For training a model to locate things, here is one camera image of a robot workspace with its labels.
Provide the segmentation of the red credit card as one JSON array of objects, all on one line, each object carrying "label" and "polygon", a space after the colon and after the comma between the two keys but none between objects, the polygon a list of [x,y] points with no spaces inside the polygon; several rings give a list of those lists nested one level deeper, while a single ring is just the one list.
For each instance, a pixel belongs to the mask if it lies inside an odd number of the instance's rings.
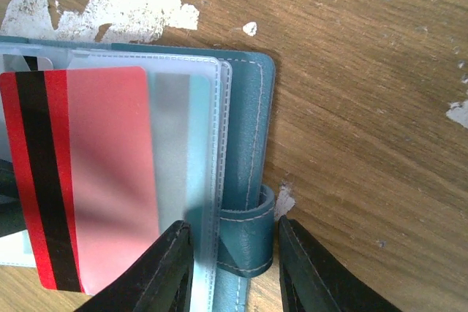
[{"label": "red credit card", "polygon": [[146,72],[5,72],[1,99],[39,279],[95,295],[159,236]]}]

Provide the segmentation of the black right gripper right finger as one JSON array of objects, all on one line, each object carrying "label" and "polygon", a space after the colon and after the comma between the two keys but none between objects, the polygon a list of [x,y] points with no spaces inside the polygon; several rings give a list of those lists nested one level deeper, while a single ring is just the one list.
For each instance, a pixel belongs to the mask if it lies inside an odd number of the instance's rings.
[{"label": "black right gripper right finger", "polygon": [[278,236],[284,311],[400,311],[353,275],[298,221],[282,216]]}]

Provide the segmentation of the blue card holder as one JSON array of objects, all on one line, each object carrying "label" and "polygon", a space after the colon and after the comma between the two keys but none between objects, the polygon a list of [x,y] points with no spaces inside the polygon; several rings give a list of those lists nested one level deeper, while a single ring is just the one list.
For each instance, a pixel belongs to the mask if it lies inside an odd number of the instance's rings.
[{"label": "blue card holder", "polygon": [[[186,204],[179,219],[189,223],[194,243],[189,311],[243,311],[250,279],[273,261],[274,194],[261,180],[273,60],[234,50],[1,38],[1,75],[128,66],[146,72],[150,124],[156,73],[202,75],[211,83],[208,120],[194,122],[190,132]],[[1,99],[2,159],[12,163]],[[175,221],[161,227],[158,215],[158,238]]]}]

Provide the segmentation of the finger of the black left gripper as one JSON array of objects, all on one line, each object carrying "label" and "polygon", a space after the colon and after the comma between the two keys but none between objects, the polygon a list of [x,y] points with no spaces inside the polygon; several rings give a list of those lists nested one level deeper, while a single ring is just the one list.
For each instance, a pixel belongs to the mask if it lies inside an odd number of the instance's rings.
[{"label": "finger of the black left gripper", "polygon": [[1,160],[1,237],[21,232],[26,223],[21,207],[13,165]]}]

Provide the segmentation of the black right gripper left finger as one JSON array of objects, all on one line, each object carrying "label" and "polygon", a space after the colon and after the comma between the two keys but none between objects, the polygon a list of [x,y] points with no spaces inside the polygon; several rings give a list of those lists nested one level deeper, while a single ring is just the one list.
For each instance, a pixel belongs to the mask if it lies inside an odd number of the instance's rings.
[{"label": "black right gripper left finger", "polygon": [[189,311],[194,243],[189,223],[175,221],[114,282],[79,311]]}]

